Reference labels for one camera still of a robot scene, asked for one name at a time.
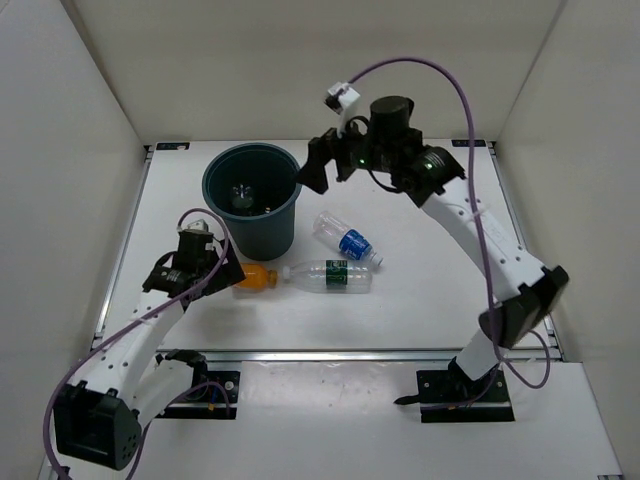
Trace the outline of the orange plastic bottle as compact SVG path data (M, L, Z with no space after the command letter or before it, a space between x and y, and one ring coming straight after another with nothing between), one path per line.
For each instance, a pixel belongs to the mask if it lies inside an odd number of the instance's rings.
M241 267L245 278L235 284L236 288L259 291L276 287L278 282L276 270L253 263L242 263Z

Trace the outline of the clear bottle black label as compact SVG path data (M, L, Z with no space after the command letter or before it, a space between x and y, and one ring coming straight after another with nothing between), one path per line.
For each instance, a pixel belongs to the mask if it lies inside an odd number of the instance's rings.
M231 205L235 210L250 210L254 203L254 189L250 185L240 183L232 187Z

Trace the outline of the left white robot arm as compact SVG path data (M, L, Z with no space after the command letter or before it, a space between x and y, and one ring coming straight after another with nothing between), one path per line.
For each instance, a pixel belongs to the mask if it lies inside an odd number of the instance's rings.
M205 227L179 232L176 250L161 256L142 285L126 326L104 341L64 382L52 407L60 454L121 471L140 457L151 421L179 399L209 389L205 357L195 350L159 353L189 306L244 280L227 238Z

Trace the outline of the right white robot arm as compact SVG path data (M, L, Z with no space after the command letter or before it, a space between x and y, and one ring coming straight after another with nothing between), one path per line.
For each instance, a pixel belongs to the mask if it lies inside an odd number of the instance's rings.
M393 190L406 194L439 223L479 268L487 282L489 308L479 318L479 331L454 358L449 375L452 393L470 400L484 389L485 376L504 353L553 309L568 274L560 266L545 266L481 209L471 168L446 149L425 144L421 132L410 126L411 99L387 96L374 101L365 132L354 123L358 99L345 89L327 95L325 103L339 114L340 123L309 141L297 181L325 193L330 161L336 163L340 182L358 169L387 173Z

